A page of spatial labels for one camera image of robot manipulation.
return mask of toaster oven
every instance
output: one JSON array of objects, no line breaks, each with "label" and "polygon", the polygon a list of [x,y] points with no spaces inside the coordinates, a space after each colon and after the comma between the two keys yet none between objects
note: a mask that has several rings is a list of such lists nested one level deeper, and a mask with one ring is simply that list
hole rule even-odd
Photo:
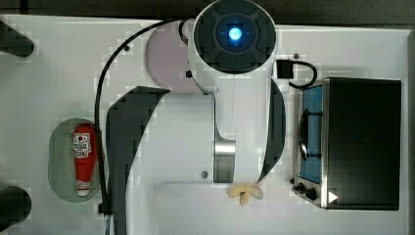
[{"label": "toaster oven", "polygon": [[397,211],[399,80],[318,80],[299,93],[296,194],[328,210]]}]

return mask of ketchup bottle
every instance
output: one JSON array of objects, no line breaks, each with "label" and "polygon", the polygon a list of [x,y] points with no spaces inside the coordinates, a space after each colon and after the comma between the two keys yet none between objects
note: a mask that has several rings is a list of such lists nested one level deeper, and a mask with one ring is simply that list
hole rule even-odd
[{"label": "ketchup bottle", "polygon": [[91,124],[79,125],[73,135],[76,191],[79,197],[86,197],[89,194],[97,154],[94,126]]}]

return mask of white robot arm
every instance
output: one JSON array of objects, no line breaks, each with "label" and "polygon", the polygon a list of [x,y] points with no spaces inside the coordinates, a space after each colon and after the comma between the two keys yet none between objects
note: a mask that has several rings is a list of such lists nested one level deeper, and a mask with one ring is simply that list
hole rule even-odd
[{"label": "white robot arm", "polygon": [[190,32],[190,69],[214,97],[215,182],[259,179],[277,48],[274,25],[255,3],[225,0],[206,7]]}]

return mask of oven window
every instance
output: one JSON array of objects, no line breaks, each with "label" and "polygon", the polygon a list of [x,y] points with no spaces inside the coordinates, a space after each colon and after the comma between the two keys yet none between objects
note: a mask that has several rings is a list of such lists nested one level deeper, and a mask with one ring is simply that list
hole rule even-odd
[{"label": "oven window", "polygon": [[[308,110],[311,114],[323,110],[322,86],[315,86],[302,91],[302,113]],[[306,160],[301,159],[300,177],[320,184],[321,182],[321,119],[322,116],[308,116]]]}]

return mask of glowing blue led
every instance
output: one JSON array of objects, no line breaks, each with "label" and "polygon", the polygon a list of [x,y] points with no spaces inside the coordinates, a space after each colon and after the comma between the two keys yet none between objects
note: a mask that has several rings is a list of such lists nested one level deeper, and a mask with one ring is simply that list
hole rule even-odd
[{"label": "glowing blue led", "polygon": [[238,40],[238,39],[241,38],[241,36],[242,36],[242,31],[240,29],[238,29],[237,27],[232,27],[229,30],[229,37],[232,40]]}]

